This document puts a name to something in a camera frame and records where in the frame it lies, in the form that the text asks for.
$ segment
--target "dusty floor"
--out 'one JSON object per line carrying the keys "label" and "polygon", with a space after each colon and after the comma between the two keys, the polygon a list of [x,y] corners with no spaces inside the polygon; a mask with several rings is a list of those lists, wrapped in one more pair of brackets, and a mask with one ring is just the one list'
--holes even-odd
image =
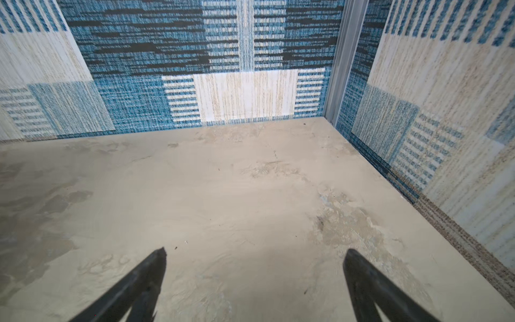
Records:
{"label": "dusty floor", "polygon": [[66,321],[151,251],[157,321],[352,321],[357,248],[443,321],[515,310],[323,118],[0,147],[0,320]]}

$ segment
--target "blue patterned wall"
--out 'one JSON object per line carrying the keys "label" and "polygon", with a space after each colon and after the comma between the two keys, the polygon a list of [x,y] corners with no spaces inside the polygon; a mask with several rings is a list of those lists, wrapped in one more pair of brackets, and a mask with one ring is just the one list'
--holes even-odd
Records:
{"label": "blue patterned wall", "polygon": [[515,306],[515,0],[370,0],[336,129]]}
{"label": "blue patterned wall", "polygon": [[322,114],[344,0],[57,3],[0,1],[0,141]]}

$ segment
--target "metal door frame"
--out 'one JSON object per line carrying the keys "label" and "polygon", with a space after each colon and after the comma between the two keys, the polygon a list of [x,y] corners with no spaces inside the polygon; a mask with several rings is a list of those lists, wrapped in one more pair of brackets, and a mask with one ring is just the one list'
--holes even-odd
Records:
{"label": "metal door frame", "polygon": [[323,111],[323,116],[333,126],[338,120],[367,6],[368,0],[346,0],[344,4]]}

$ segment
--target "patterned wall panel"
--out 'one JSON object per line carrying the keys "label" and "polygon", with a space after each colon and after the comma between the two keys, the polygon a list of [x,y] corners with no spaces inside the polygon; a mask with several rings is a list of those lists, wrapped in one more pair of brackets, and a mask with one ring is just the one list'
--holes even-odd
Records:
{"label": "patterned wall panel", "polygon": [[513,305],[514,22],[514,0],[371,0],[336,125]]}
{"label": "patterned wall panel", "polygon": [[344,0],[55,1],[0,0],[0,141],[322,115]]}
{"label": "patterned wall panel", "polygon": [[0,75],[0,141],[114,130],[54,0],[0,1]]}

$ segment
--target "floor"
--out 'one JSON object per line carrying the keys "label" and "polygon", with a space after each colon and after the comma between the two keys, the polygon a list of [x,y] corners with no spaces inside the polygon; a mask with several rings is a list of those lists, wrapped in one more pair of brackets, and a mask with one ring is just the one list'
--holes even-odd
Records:
{"label": "floor", "polygon": [[442,321],[515,310],[323,118],[0,146],[0,320],[66,321],[154,249],[156,321],[352,321],[358,249]]}

